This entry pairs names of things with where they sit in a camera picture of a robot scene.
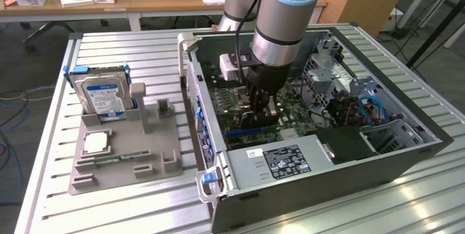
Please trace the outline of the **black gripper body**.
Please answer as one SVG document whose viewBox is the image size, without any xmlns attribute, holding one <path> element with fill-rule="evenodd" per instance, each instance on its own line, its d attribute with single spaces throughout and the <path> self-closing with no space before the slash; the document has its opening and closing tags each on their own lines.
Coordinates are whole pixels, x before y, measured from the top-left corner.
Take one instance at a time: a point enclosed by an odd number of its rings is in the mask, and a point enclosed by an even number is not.
<svg viewBox="0 0 465 234">
<path fill-rule="evenodd" d="M 272 67 L 262 64 L 248 67 L 246 75 L 248 93 L 259 91 L 275 96 L 286 83 L 290 70 L 291 65 Z"/>
</svg>

